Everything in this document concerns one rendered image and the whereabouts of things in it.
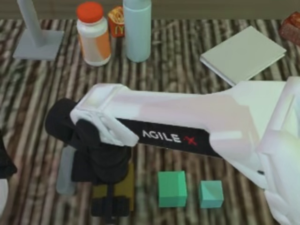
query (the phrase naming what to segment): light blue bottle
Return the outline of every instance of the light blue bottle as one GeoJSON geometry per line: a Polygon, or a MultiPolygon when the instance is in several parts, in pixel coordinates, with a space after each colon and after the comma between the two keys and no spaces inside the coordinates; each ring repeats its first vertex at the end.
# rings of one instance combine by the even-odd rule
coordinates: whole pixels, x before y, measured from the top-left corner
{"type": "Polygon", "coordinates": [[[123,0],[126,55],[133,62],[151,53],[151,0],[123,0]]]}

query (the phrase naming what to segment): yellow block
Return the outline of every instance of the yellow block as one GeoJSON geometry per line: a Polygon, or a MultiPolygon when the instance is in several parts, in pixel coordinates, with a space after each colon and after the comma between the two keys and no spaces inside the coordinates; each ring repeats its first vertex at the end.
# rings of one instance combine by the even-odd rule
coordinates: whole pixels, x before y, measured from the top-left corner
{"type": "MultiPolygon", "coordinates": [[[[103,198],[106,196],[107,185],[93,186],[92,198],[103,198]]],[[[113,196],[126,196],[130,200],[130,211],[134,210],[135,200],[135,172],[133,163],[128,165],[128,174],[124,180],[114,185],[113,196]]]]}

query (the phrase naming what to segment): wooden surface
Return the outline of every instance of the wooden surface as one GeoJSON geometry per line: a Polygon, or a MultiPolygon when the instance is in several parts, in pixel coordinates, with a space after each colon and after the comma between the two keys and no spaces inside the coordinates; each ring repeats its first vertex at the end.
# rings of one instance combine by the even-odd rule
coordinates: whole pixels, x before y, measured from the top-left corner
{"type": "MultiPolygon", "coordinates": [[[[280,21],[153,21],[151,58],[141,64],[126,59],[124,40],[112,40],[105,67],[89,67],[81,57],[75,21],[43,21],[44,29],[65,30],[55,62],[14,60],[21,21],[0,20],[0,127],[18,167],[9,181],[9,201],[0,225],[98,225],[90,216],[90,184],[78,184],[77,195],[60,196],[55,181],[63,143],[44,129],[47,111],[62,97],[80,99],[95,83],[122,83],[134,90],[212,93],[228,89],[199,62],[201,53],[253,25],[287,49],[286,56],[254,79],[286,80],[300,71],[300,50],[282,40],[280,21]]],[[[144,145],[133,149],[136,210],[120,225],[277,225],[263,191],[227,162],[144,145]],[[185,208],[159,209],[157,172],[185,170],[185,208]],[[220,209],[201,210],[200,180],[222,180],[225,201],[220,209]]]]}
{"type": "MultiPolygon", "coordinates": [[[[96,0],[107,13],[122,0],[96,0]]],[[[75,19],[83,0],[33,0],[40,19],[75,19]]],[[[284,19],[299,0],[152,0],[153,19],[284,19]]],[[[21,19],[16,0],[0,1],[0,19],[21,19]]]]}

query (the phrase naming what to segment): teal cube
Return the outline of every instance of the teal cube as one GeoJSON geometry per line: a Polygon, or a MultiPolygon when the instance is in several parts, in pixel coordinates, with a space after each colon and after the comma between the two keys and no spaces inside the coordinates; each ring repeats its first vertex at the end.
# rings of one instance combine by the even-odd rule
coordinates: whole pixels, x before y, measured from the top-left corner
{"type": "Polygon", "coordinates": [[[203,180],[199,187],[200,208],[220,208],[224,201],[222,181],[203,180]]]}
{"type": "Polygon", "coordinates": [[[158,172],[158,202],[160,208],[185,207],[187,196],[184,171],[158,172]]]}

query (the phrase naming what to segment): striped rug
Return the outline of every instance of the striped rug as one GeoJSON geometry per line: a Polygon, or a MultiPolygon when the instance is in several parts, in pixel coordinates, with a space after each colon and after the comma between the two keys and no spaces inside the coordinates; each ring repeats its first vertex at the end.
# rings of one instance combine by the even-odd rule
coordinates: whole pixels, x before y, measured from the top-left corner
{"type": "MultiPolygon", "coordinates": [[[[73,20],[41,21],[43,29],[65,30],[54,62],[14,60],[22,21],[0,21],[0,127],[19,171],[9,181],[10,195],[0,225],[98,225],[90,216],[90,184],[78,184],[75,196],[55,193],[63,143],[44,130],[47,111],[62,97],[78,100],[95,83],[122,83],[134,90],[212,93],[229,86],[199,62],[201,53],[249,25],[287,49],[286,56],[256,80],[285,80],[300,71],[300,49],[277,33],[280,21],[153,21],[152,55],[144,63],[126,59],[124,40],[112,40],[113,56],[105,67],[87,66],[80,54],[73,20]]],[[[138,145],[133,149],[136,210],[120,225],[276,225],[262,190],[228,163],[214,158],[138,145]],[[157,172],[185,170],[185,208],[160,209],[157,172]],[[222,180],[225,201],[201,210],[200,180],[222,180]]]]}

